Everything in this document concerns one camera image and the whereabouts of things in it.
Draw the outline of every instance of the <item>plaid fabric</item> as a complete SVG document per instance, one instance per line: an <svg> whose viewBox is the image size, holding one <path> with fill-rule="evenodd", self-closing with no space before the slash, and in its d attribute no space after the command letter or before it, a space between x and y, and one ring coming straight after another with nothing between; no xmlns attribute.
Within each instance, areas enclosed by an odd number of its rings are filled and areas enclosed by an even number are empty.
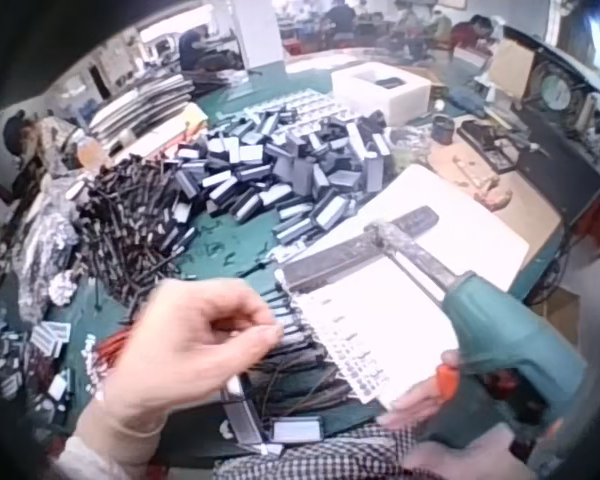
<svg viewBox="0 0 600 480"><path fill-rule="evenodd" d="M413 447L411 429L389 432L367 424L337 437L286 449L279 458L250 456L227 460L215 480L358 480L434 479L426 473L405 472L401 460Z"/></svg>

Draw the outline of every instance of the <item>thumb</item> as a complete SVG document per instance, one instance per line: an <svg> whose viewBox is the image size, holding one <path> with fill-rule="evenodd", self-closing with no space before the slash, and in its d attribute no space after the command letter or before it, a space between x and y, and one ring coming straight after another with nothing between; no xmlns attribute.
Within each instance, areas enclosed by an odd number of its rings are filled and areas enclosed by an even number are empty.
<svg viewBox="0 0 600 480"><path fill-rule="evenodd" d="M281 338L279 325L251 327L214 347L214 363L227 377L242 373L260 361Z"/></svg>

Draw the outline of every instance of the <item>white container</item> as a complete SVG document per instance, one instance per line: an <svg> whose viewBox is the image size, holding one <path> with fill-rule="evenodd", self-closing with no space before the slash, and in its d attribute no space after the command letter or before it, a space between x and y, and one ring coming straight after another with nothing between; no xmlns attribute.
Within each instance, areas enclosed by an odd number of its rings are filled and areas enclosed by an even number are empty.
<svg viewBox="0 0 600 480"><path fill-rule="evenodd" d="M388 89L375 83L394 77L405 84ZM333 95L339 103L362 115L380 110L392 127L404 125L429 108L431 82L384 63L368 62L333 72L331 81Z"/></svg>

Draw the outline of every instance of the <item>glue gun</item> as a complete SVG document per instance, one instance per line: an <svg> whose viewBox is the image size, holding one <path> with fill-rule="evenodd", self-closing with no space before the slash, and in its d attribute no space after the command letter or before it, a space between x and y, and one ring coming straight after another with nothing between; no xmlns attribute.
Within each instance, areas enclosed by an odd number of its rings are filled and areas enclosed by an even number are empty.
<svg viewBox="0 0 600 480"><path fill-rule="evenodd" d="M443 292L436 300L458 338L457 388L439 372L453 396L432 419L427 439L464 448L498 422L515 434L510 451L523 462L535 443L562 418L584 377L581 355L549 322L474 272L456 275L396 225L369 225L373 243L420 286L395 257L403 255Z"/></svg>

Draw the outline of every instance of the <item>white paper sheet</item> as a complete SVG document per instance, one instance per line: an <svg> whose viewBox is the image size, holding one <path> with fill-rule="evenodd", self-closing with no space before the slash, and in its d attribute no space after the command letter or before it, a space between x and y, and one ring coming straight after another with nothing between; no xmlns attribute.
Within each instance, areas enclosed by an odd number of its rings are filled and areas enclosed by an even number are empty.
<svg viewBox="0 0 600 480"><path fill-rule="evenodd" d="M480 204L421 166L409 167L356 217L335 228L298 258L359 235L374 220L391 221L424 205L430 206L440 220L418 239L422 247L456 274L473 270L503 290L511 286L529 248L527 242ZM408 262L402 263L418 278L422 277ZM431 291L441 298L440 290L432 287ZM320 307L326 298L331 300L329 312ZM387 258L380 258L310 296L299 297L298 303L309 323L329 321L326 317L333 311L344 312L347 325L338 325L347 332L353 329L358 333L387 379L373 395L363 397L377 396L385 406L432 376L443 351L457 348L446 315ZM333 339L325 343L333 356L329 343Z"/></svg>

